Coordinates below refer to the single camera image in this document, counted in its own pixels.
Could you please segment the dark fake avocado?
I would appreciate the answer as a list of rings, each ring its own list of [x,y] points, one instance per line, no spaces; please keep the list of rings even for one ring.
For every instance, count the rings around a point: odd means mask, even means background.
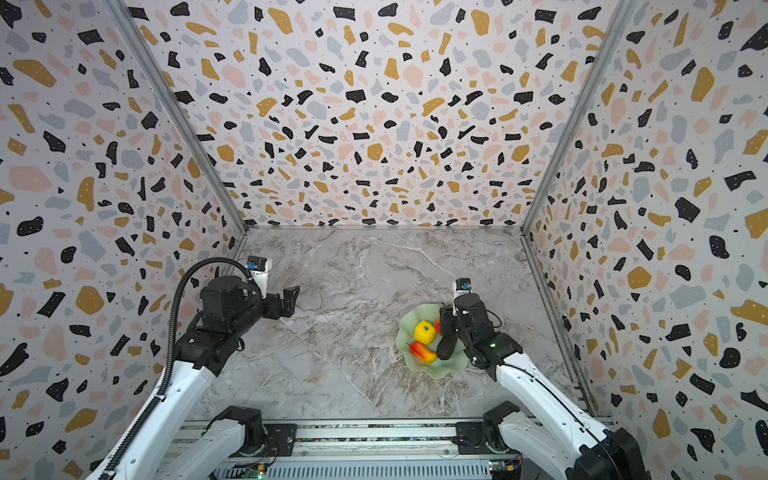
[[[450,360],[453,356],[456,344],[458,342],[458,336],[455,334],[444,335],[438,343],[436,355],[437,358],[442,361]]]

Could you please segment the yellow fake lemon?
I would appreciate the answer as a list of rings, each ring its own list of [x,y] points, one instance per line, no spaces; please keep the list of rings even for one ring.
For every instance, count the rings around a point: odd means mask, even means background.
[[[435,326],[428,321],[420,321],[414,328],[413,338],[424,346],[431,345],[437,336]]]

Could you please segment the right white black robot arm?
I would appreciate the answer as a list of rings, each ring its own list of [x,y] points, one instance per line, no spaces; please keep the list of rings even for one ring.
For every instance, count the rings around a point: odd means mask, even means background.
[[[531,460],[553,479],[646,479],[641,449],[624,428],[611,430],[571,401],[523,347],[497,329],[469,281],[440,311],[441,332],[461,342],[469,362],[513,394],[483,415],[483,441]]]

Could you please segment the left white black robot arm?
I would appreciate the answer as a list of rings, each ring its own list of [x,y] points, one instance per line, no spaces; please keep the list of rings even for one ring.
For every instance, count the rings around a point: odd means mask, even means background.
[[[161,377],[115,447],[91,473],[93,479],[205,479],[228,457],[261,460],[276,457],[279,443],[270,437],[260,410],[229,406],[203,434],[169,464],[165,455],[193,407],[241,350],[242,338],[257,321],[291,317],[300,289],[267,293],[261,271],[217,277],[201,291],[202,311],[177,333],[181,300],[192,275],[186,273],[173,296],[167,359]]]

